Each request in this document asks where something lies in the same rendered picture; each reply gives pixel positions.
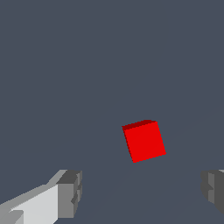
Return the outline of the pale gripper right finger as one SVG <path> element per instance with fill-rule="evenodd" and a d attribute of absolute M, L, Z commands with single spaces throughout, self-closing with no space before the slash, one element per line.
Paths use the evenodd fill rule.
<path fill-rule="evenodd" d="M 224 170 L 202 171 L 200 178 L 203 196 L 224 214 Z"/>

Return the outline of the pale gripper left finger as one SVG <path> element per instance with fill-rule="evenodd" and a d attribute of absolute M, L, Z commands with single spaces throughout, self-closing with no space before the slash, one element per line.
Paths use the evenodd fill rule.
<path fill-rule="evenodd" d="M 73 218 L 82 195 L 82 171 L 59 170 L 38 186 L 0 205 L 0 224 L 54 224 Z"/>

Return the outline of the red cube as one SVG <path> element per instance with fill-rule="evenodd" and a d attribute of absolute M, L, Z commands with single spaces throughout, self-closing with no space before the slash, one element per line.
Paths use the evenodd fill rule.
<path fill-rule="evenodd" d="M 166 154 L 157 121 L 143 120 L 122 126 L 133 163 Z"/>

